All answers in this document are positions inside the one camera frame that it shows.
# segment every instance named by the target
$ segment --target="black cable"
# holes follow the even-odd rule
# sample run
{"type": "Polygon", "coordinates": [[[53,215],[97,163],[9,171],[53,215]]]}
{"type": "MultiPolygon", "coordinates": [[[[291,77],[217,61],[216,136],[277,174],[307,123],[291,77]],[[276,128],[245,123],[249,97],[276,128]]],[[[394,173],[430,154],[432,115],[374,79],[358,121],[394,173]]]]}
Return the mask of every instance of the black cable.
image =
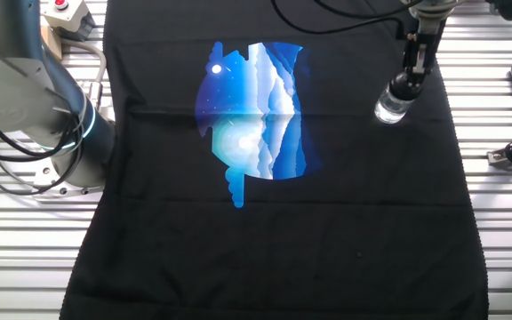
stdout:
{"type": "Polygon", "coordinates": [[[322,0],[314,0],[314,1],[316,2],[316,4],[318,4],[319,6],[321,6],[322,8],[327,10],[328,12],[335,13],[335,14],[337,14],[339,16],[342,16],[342,17],[354,18],[354,19],[377,19],[377,18],[384,18],[384,17],[390,16],[390,15],[393,15],[393,14],[397,14],[397,13],[406,11],[406,10],[412,8],[414,5],[420,4],[424,0],[416,0],[416,1],[412,2],[412,3],[407,4],[407,5],[403,5],[402,7],[398,8],[398,9],[395,9],[395,10],[393,10],[391,12],[374,13],[374,14],[358,14],[358,13],[344,12],[344,11],[335,9],[335,8],[331,7],[330,5],[328,5],[328,4],[324,4],[322,0]]]}
{"type": "Polygon", "coordinates": [[[308,30],[308,29],[296,26],[289,19],[287,19],[284,16],[284,14],[282,13],[282,11],[280,10],[280,8],[277,6],[276,0],[271,0],[271,2],[272,2],[272,6],[274,7],[274,10],[276,11],[276,14],[278,15],[278,17],[280,17],[280,19],[282,19],[283,22],[285,22],[285,24],[287,24],[288,26],[290,26],[290,27],[292,27],[292,28],[294,28],[294,29],[296,29],[296,30],[298,30],[300,32],[307,33],[307,34],[310,34],[310,35],[329,35],[329,34],[335,34],[335,33],[343,32],[343,31],[349,31],[351,29],[359,28],[359,27],[366,26],[366,25],[369,25],[369,24],[378,23],[378,22],[382,22],[382,21],[387,21],[387,20],[392,20],[392,21],[396,22],[398,24],[398,34],[404,34],[404,23],[400,19],[398,19],[396,17],[385,17],[385,18],[378,18],[378,19],[373,19],[373,20],[367,20],[367,21],[360,22],[360,23],[357,23],[357,24],[349,26],[349,27],[336,28],[336,29],[331,29],[331,30],[324,30],[324,31],[308,30]]]}
{"type": "MultiPolygon", "coordinates": [[[[77,140],[82,139],[82,130],[76,131],[76,138],[77,140]]],[[[70,162],[70,165],[68,166],[65,173],[60,176],[55,182],[50,184],[49,186],[41,187],[37,191],[26,191],[26,192],[19,192],[15,190],[10,190],[6,188],[1,182],[0,182],[0,189],[2,189],[4,192],[7,192],[12,195],[16,196],[34,196],[34,195],[40,195],[44,192],[50,190],[51,188],[59,186],[62,182],[64,182],[68,177],[72,175],[78,164],[80,163],[80,160],[82,159],[82,154],[84,151],[84,140],[82,140],[80,146],[76,149],[76,154],[73,156],[72,161],[70,162]]]]}
{"type": "Polygon", "coordinates": [[[72,136],[72,133],[70,133],[69,128],[67,128],[67,130],[65,130],[62,133],[62,135],[60,136],[59,144],[53,150],[45,151],[45,152],[34,152],[34,151],[31,151],[29,149],[26,149],[26,148],[20,146],[15,141],[11,140],[0,129],[0,138],[3,141],[7,142],[7,144],[12,146],[14,149],[20,151],[21,153],[24,153],[25,155],[34,156],[34,157],[38,157],[38,158],[46,158],[46,157],[54,156],[54,155],[58,154],[62,150],[62,147],[64,147],[67,144],[67,142],[71,138],[71,136],[72,136]]]}

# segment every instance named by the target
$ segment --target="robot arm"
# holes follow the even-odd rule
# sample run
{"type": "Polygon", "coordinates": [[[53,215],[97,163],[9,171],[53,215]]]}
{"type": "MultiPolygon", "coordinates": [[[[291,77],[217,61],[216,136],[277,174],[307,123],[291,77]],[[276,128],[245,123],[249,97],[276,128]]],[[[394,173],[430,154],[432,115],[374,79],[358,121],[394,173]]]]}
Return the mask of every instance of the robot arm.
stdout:
{"type": "Polygon", "coordinates": [[[0,130],[22,131],[52,157],[59,175],[81,188],[102,186],[115,128],[43,45],[38,1],[0,0],[0,130]],[[72,125],[72,115],[80,124],[72,125]],[[76,134],[65,130],[81,130],[76,134]],[[61,139],[62,133],[68,139],[61,139]],[[76,160],[76,168],[69,170],[76,160]]]}
{"type": "MultiPolygon", "coordinates": [[[[405,4],[412,0],[403,0],[405,4]]],[[[395,76],[381,94],[375,115],[383,123],[395,124],[402,119],[411,104],[420,96],[424,78],[436,61],[437,48],[445,22],[453,9],[466,0],[423,0],[411,7],[410,14],[419,21],[416,33],[406,36],[404,71],[395,76]]],[[[512,0],[487,0],[492,12],[512,20],[512,0]]]]}

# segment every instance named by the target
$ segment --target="white cable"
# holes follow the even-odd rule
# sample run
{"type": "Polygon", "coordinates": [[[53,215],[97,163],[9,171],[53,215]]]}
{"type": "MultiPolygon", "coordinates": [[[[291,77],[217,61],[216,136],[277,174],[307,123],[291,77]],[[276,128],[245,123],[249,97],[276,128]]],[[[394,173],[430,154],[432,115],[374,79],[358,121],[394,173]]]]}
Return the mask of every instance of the white cable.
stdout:
{"type": "Polygon", "coordinates": [[[62,43],[76,48],[84,49],[98,55],[98,58],[100,59],[100,69],[98,70],[98,75],[96,76],[96,82],[101,83],[104,79],[104,73],[106,73],[106,56],[104,55],[104,52],[102,52],[100,49],[96,48],[93,45],[85,44],[78,41],[62,39],[62,43]]]}

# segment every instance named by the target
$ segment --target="slotted metal surface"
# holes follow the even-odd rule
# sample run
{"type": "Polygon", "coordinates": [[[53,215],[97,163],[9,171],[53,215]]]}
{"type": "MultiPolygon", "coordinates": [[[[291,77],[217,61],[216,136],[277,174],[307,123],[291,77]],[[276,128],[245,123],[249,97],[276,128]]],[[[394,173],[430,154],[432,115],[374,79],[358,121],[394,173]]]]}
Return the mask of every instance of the slotted metal surface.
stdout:
{"type": "MultiPolygon", "coordinates": [[[[101,48],[106,0],[86,2],[99,25],[89,43],[101,48]]],[[[84,81],[95,77],[97,58],[63,49],[64,65],[88,89],[84,81]]],[[[484,156],[512,141],[512,22],[491,16],[483,1],[469,1],[448,20],[438,59],[487,259],[491,319],[512,320],[512,172],[489,167],[484,156]]],[[[107,77],[104,87],[102,112],[113,117],[107,77]]],[[[27,180],[40,169],[36,164],[12,168],[27,180]]],[[[0,179],[21,188],[3,175],[0,179]]],[[[97,200],[94,195],[83,202],[40,204],[0,191],[0,320],[58,319],[97,200]]]]}

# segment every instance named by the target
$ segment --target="metal bracket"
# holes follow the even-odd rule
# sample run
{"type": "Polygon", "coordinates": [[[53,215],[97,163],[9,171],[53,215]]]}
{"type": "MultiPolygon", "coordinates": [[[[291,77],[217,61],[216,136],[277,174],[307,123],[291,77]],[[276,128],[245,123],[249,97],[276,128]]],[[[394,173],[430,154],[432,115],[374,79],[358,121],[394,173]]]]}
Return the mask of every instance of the metal bracket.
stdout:
{"type": "MultiPolygon", "coordinates": [[[[51,159],[40,162],[41,166],[35,173],[35,184],[39,186],[50,185],[59,179],[59,174],[54,170],[51,159]]],[[[104,188],[80,188],[63,182],[42,195],[35,195],[33,198],[40,203],[62,202],[66,198],[71,202],[98,202],[102,197],[104,188]]]]}

